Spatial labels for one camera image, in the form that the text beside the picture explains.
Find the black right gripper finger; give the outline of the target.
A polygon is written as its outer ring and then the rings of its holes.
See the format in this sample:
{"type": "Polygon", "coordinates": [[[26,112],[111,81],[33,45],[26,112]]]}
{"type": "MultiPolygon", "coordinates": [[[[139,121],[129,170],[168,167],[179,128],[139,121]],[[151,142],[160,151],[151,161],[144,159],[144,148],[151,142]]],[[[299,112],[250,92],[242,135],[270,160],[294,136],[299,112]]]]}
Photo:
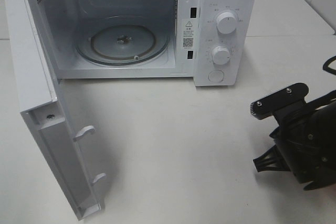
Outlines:
{"type": "Polygon", "coordinates": [[[274,145],[264,154],[256,159],[253,159],[257,172],[276,171],[276,172],[290,172],[288,164],[280,153],[278,147],[274,145]]]}

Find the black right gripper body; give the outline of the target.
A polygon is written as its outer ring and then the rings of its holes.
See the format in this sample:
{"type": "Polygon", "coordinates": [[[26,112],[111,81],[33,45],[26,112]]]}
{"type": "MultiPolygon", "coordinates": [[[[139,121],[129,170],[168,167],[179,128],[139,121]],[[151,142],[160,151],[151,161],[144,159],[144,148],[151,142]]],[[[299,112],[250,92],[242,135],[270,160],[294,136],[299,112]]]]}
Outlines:
{"type": "Polygon", "coordinates": [[[297,181],[314,190],[335,184],[335,96],[324,95],[286,115],[271,137],[297,181]]]}

